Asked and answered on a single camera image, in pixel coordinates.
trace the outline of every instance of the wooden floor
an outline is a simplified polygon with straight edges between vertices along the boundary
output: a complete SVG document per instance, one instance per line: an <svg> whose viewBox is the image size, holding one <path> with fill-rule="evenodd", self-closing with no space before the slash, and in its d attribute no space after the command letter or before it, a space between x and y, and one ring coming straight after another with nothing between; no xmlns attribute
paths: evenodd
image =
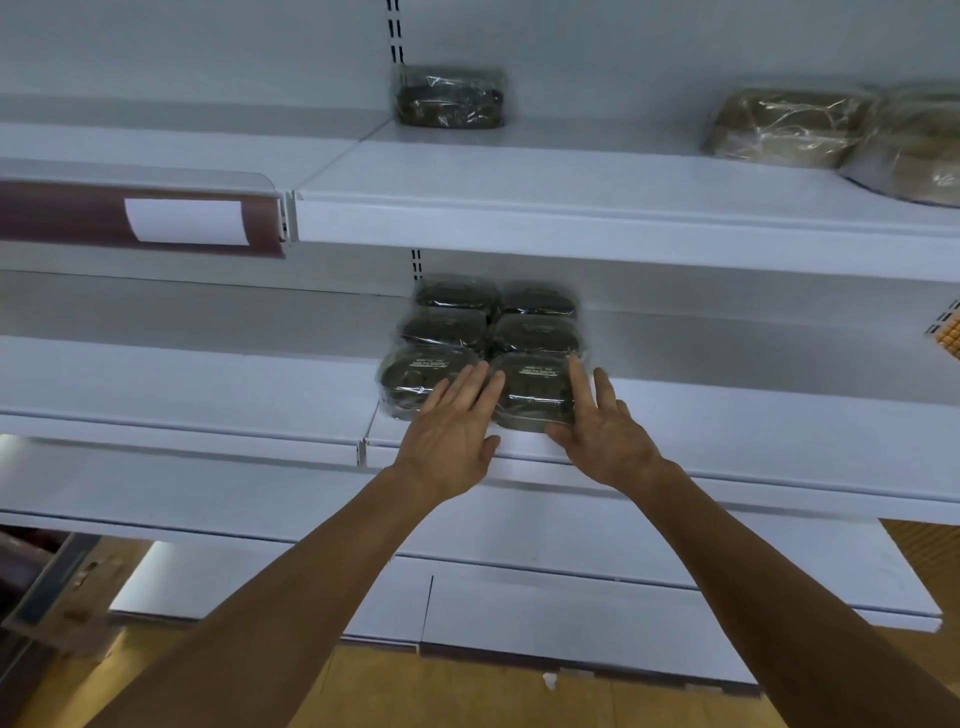
<svg viewBox="0 0 960 728"><path fill-rule="evenodd" d="M887 527L945 620L936 635L884 634L960 693L960 529L904 522ZM99 666L58 659L15 728L80 728L180 635L168 628L131 627ZM766 699L565 674L551 691L532 670L341 646L291 723L292 728L331 725L770 728L783 723Z"/></svg>

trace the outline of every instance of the plastic-wrapped package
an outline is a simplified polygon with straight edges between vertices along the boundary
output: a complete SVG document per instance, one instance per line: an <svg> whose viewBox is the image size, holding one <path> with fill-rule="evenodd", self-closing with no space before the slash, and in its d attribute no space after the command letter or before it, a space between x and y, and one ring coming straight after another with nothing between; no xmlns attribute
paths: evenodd
<svg viewBox="0 0 960 728"><path fill-rule="evenodd" d="M960 206L960 86L892 91L840 174L889 197Z"/></svg>
<svg viewBox="0 0 960 728"><path fill-rule="evenodd" d="M838 167L860 140L875 103L866 87L748 85L724 102L704 149L764 164Z"/></svg>
<svg viewBox="0 0 960 728"><path fill-rule="evenodd" d="M490 356L511 352L583 357L587 349L577 322L568 316L508 313L492 328Z"/></svg>
<svg viewBox="0 0 960 728"><path fill-rule="evenodd" d="M477 364L476 352L463 347L409 345L390 352L376 374L380 402L392 417L411 420L441 380L451 382L467 364Z"/></svg>
<svg viewBox="0 0 960 728"><path fill-rule="evenodd" d="M469 308L417 306L396 327L399 339L424 346L487 348L487 317Z"/></svg>
<svg viewBox="0 0 960 728"><path fill-rule="evenodd" d="M503 73L493 69L397 65L396 120L437 129L502 127L505 86Z"/></svg>
<svg viewBox="0 0 960 728"><path fill-rule="evenodd" d="M548 423L573 423L573 390L566 358L551 354L506 353L491 364L506 382L493 421L509 429L543 432Z"/></svg>
<svg viewBox="0 0 960 728"><path fill-rule="evenodd" d="M490 319L499 296L496 286L486 279L470 276L424 276L417 282L414 303L436 308L472 308Z"/></svg>
<svg viewBox="0 0 960 728"><path fill-rule="evenodd" d="M542 283L516 281L503 287L500 297L500 315L529 313L539 316L577 317L573 296Z"/></svg>

